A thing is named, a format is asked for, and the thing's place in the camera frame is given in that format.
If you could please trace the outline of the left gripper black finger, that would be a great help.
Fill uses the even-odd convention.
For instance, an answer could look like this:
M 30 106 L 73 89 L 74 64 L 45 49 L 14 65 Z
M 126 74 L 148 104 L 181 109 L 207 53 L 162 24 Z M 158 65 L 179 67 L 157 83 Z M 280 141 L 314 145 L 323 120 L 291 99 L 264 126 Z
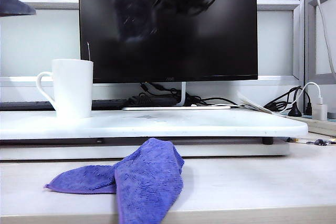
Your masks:
M 35 9 L 19 0 L 1 0 L 1 16 L 23 16 L 35 14 Z

